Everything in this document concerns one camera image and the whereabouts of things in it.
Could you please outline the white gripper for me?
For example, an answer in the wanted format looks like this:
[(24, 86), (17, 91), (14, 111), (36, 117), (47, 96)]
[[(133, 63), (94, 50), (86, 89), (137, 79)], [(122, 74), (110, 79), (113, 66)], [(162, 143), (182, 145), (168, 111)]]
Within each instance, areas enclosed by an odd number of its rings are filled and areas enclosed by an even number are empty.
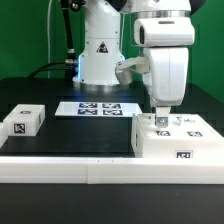
[(155, 125), (166, 128), (172, 106), (183, 101), (189, 51), (195, 30), (188, 17), (139, 18), (134, 22), (134, 40), (143, 48), (146, 67), (143, 76), (151, 104), (156, 108)]

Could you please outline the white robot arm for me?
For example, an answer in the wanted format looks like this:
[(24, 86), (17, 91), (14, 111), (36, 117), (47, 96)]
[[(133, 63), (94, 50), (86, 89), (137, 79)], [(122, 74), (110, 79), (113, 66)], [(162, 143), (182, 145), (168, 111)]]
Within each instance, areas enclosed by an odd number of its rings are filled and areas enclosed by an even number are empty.
[[(190, 16), (206, 0), (59, 0), (73, 83), (108, 89), (142, 76), (155, 125), (168, 126), (182, 103), (195, 30)], [(85, 48), (76, 55), (69, 12), (85, 10)]]

